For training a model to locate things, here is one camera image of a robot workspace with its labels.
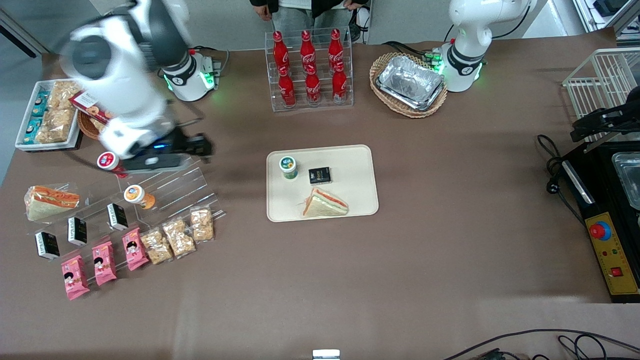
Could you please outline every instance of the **robotic arm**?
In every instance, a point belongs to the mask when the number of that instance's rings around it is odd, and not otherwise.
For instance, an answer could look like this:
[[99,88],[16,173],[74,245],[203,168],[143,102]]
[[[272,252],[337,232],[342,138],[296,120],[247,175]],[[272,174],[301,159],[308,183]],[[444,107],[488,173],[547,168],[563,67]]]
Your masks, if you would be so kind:
[[182,0],[135,1],[73,31],[64,50],[67,75],[118,115],[100,141],[125,160],[127,170],[171,169],[185,154],[211,155],[204,135],[188,138],[177,127],[147,74],[161,67],[175,95],[185,101],[214,88],[211,58],[189,51],[187,19]]
[[491,45],[490,24],[517,19],[537,0],[451,0],[449,17],[458,27],[453,44],[442,46],[447,89],[462,92],[471,87],[480,63]]

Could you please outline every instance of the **coca-cola bottle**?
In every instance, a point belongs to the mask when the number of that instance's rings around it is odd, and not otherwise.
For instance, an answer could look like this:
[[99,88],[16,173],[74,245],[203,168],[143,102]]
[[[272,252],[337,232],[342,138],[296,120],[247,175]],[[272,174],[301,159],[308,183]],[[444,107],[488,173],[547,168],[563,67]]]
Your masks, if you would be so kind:
[[302,59],[302,69],[308,74],[310,66],[316,67],[316,49],[311,44],[311,32],[302,31],[302,46],[300,47],[300,58]]
[[320,79],[316,75],[316,65],[311,64],[307,67],[307,102],[309,106],[316,107],[320,105]]
[[329,44],[329,73],[333,75],[335,64],[342,62],[342,41],[340,30],[331,30],[331,43]]
[[280,68],[282,67],[289,72],[289,50],[287,50],[287,46],[282,41],[282,33],[274,31],[273,41],[273,57],[276,60],[278,72],[280,72]]
[[282,100],[284,100],[285,108],[292,108],[296,105],[296,94],[293,91],[293,81],[289,77],[289,71],[285,67],[278,69],[280,73],[280,79],[278,80],[278,86],[280,87],[280,94]]
[[333,73],[333,102],[343,104],[347,100],[347,75],[344,74],[344,63],[335,64]]

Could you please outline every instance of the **black jacket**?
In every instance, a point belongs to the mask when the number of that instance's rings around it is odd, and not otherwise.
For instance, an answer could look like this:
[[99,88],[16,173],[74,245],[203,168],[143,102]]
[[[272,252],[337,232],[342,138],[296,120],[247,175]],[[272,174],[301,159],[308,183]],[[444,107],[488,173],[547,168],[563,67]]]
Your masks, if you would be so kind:
[[[278,11],[278,0],[249,0],[251,5],[264,6],[269,5],[269,13]],[[357,4],[366,4],[369,0],[353,0]],[[311,0],[311,12],[314,18],[320,16],[323,12],[341,4],[342,0]]]

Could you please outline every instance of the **pink snack package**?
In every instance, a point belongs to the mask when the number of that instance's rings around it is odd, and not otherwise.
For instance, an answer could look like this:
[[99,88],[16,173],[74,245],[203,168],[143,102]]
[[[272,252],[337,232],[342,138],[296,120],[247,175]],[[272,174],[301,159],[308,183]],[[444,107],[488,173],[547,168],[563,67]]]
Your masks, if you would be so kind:
[[65,290],[69,300],[73,300],[80,295],[89,292],[89,285],[86,283],[84,274],[84,261],[80,255],[75,256],[62,263],[62,274],[65,277]]
[[98,286],[109,280],[115,280],[116,263],[113,261],[113,244],[111,241],[92,248],[95,282]]
[[128,232],[123,238],[122,243],[127,252],[127,266],[129,270],[135,270],[145,263],[149,262],[145,254],[145,247],[140,242],[140,228]]

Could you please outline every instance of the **sandwich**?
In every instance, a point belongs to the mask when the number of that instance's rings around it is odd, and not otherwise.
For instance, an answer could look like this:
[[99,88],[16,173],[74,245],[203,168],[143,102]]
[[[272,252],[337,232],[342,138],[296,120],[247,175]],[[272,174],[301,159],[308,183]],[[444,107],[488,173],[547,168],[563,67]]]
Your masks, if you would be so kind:
[[307,198],[307,205],[302,212],[304,217],[339,217],[349,212],[346,202],[338,199],[330,193],[319,188],[311,191],[311,196]]
[[27,206],[27,218],[37,221],[76,208],[80,203],[80,195],[32,186],[24,196],[24,203]]

